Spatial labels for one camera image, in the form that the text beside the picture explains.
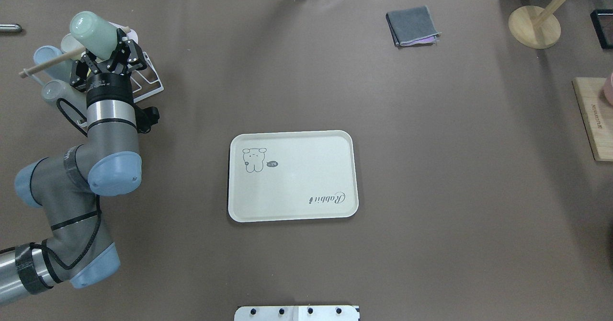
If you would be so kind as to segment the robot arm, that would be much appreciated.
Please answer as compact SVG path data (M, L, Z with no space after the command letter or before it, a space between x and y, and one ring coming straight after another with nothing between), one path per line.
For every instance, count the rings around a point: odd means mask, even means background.
M138 134L159 121L156 107L140 109L131 74L147 68L140 46L116 29L106 60L86 50L70 85L86 94L87 141L24 167L17 195L43 209L52 236L1 251L1 303L9 304L69 281L84 288L118 271L115 242L103 220L101 196L125 195L142 181Z

